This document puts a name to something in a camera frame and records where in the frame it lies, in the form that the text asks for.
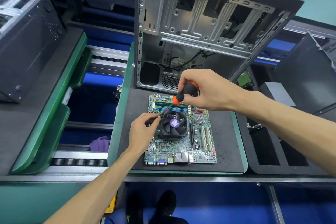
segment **green pcb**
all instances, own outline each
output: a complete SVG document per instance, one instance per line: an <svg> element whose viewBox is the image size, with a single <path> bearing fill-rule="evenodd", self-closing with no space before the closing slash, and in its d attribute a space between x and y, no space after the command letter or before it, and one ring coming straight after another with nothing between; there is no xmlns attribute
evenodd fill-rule
<svg viewBox="0 0 336 224"><path fill-rule="evenodd" d="M173 96L149 96L148 111L161 113L172 103ZM146 165L177 163L216 164L216 151L212 137L209 112L185 104L173 105L169 111L184 113L187 134L184 138L161 137L158 126L153 140L145 152Z"/></svg>

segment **purple cloth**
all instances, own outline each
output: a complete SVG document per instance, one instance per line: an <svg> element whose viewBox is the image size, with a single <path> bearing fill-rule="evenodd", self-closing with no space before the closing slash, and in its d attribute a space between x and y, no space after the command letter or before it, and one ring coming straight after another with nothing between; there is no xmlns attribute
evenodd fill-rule
<svg viewBox="0 0 336 224"><path fill-rule="evenodd" d="M109 152L110 140L107 140L107 136L99 137L90 143L90 150L96 152Z"/></svg>

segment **hand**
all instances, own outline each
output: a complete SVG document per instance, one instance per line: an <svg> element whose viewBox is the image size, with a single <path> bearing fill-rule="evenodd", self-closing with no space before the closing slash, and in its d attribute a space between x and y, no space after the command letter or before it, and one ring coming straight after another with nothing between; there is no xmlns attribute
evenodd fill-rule
<svg viewBox="0 0 336 224"><path fill-rule="evenodd" d="M140 157L147 149L153 139L155 129L161 121L158 115L158 113L144 112L132 122L131 130L129 131L128 150L133 154L137 154ZM154 118L156 119L153 123L149 127L146 127L145 122Z"/></svg>
<svg viewBox="0 0 336 224"><path fill-rule="evenodd" d="M178 92L187 81L199 86L199 96L184 95L184 103L213 111L239 111L249 91L226 80L210 69L187 69L182 72Z"/></svg>

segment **foot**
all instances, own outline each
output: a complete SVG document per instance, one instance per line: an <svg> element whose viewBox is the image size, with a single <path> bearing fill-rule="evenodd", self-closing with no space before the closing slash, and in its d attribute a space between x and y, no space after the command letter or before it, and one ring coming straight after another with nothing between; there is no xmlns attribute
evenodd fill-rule
<svg viewBox="0 0 336 224"><path fill-rule="evenodd" d="M155 217L169 217L176 207L176 195L172 190L166 190L156 205Z"/></svg>
<svg viewBox="0 0 336 224"><path fill-rule="evenodd" d="M136 191L127 199L126 215L128 224L144 224L144 202Z"/></svg>

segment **ventilation hole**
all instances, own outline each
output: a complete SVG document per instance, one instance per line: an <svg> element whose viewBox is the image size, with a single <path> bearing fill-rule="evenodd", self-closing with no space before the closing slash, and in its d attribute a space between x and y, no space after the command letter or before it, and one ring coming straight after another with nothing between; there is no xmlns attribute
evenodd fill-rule
<svg viewBox="0 0 336 224"><path fill-rule="evenodd" d="M162 79L162 85L165 87L165 89L177 91L177 86L179 85L179 78L175 76L166 76Z"/></svg>

